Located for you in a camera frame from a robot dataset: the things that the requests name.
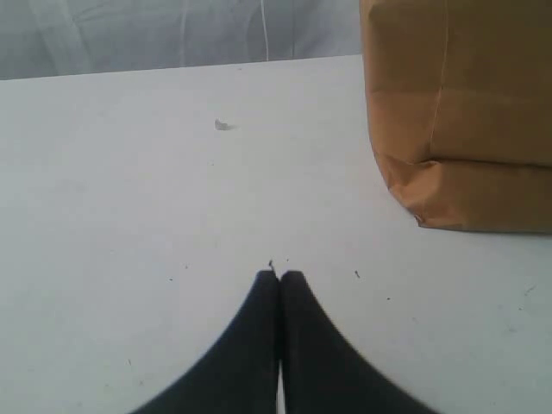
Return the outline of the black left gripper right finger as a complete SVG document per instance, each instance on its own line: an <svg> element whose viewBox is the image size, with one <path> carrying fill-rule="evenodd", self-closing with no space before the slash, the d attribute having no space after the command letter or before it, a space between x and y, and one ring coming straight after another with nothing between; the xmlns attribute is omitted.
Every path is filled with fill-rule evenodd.
<svg viewBox="0 0 552 414"><path fill-rule="evenodd" d="M330 321L305 276L280 280L288 413L431 413L369 364Z"/></svg>

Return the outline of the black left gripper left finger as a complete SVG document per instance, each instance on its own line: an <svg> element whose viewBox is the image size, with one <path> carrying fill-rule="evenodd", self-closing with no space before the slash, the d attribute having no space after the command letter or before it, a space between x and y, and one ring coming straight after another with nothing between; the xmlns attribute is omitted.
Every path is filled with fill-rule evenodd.
<svg viewBox="0 0 552 414"><path fill-rule="evenodd" d="M279 280L262 270L227 329L184 375L137 413L275 413Z"/></svg>

